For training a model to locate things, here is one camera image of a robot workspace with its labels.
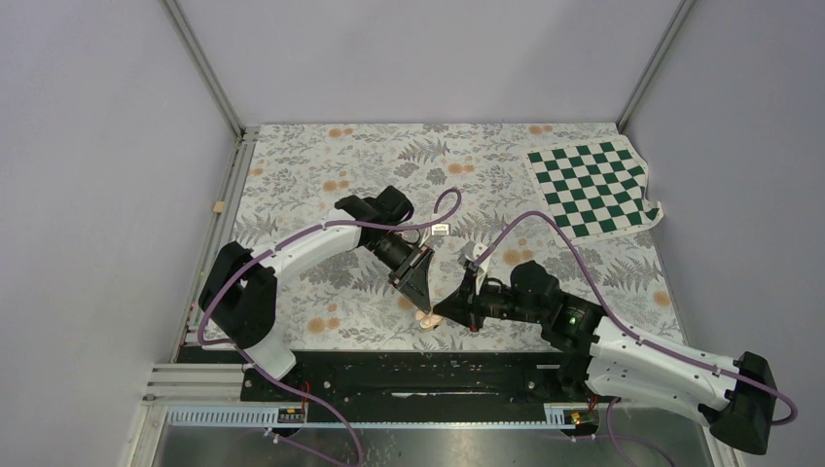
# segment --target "metal floor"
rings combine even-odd
[[[699,427],[678,415],[650,409],[615,409],[618,434],[649,438],[676,465],[712,466]],[[366,466],[610,466],[626,465],[610,440],[571,443],[558,431],[539,430],[359,430]],[[605,433],[604,426],[599,433]],[[155,467],[323,466],[330,464],[290,446],[274,445],[260,429],[167,426]],[[356,461],[343,429],[306,429],[294,439],[351,463]],[[624,442],[640,467],[667,466],[653,450]]]

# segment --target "white wall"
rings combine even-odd
[[[160,2],[4,2],[0,465],[115,465],[232,138]]]
[[[699,2],[629,128],[692,344],[762,354],[800,406],[750,467],[825,456],[823,23],[820,0]]]
[[[678,0],[181,0],[247,125],[616,121]]]

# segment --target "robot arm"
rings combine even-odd
[[[542,339],[566,355],[558,377],[569,394],[643,402],[709,427],[712,435],[736,449],[766,452],[775,404],[771,395],[639,343],[623,333],[600,305],[563,292],[558,279],[534,261],[513,269],[510,286],[498,279],[480,281],[484,271],[470,259],[463,262],[462,283],[435,305],[434,313],[473,332],[488,317],[536,323]],[[629,327],[643,341],[776,388],[768,362],[758,355],[745,352],[735,360]]]
[[[303,229],[252,250],[237,242],[229,243],[218,253],[197,302],[201,309],[207,309],[238,270],[260,254],[272,251],[272,256],[252,266],[233,284],[215,307],[212,319],[257,365],[281,378],[295,365],[295,355],[273,331],[277,284],[332,256],[364,246],[390,268],[393,287],[414,305],[429,311],[427,271],[433,251],[410,245],[388,230],[353,225],[360,221],[397,226],[412,215],[410,201],[388,187],[377,198],[351,196],[339,200],[335,209],[315,223],[321,227],[312,232]],[[334,227],[325,228],[328,224]]]

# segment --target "checkerboard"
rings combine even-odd
[[[647,164],[624,136],[533,149],[524,163],[546,211],[573,243],[645,231],[663,217],[660,204],[645,198]]]

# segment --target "floral tablecloth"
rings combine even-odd
[[[613,124],[540,125],[272,125],[262,126],[233,227],[245,246],[272,242],[306,226],[355,194],[387,185],[415,206],[412,220],[430,220],[433,202],[457,187],[463,203],[450,236],[428,242],[434,302],[461,280],[457,253],[468,239],[490,243],[513,218],[545,203],[532,189],[520,155],[532,147],[616,134]],[[452,197],[445,198],[449,207]],[[610,305],[626,320],[682,341],[662,266],[648,232],[585,245],[581,252]],[[557,247],[540,220],[517,227],[492,256],[491,274],[536,260],[562,287],[594,301],[569,251]],[[387,284],[388,271],[363,248],[307,271],[278,292],[275,330],[294,349],[511,350],[549,345],[539,326],[487,319],[478,333],[448,320],[423,331],[413,305]],[[222,337],[210,324],[208,338]]]

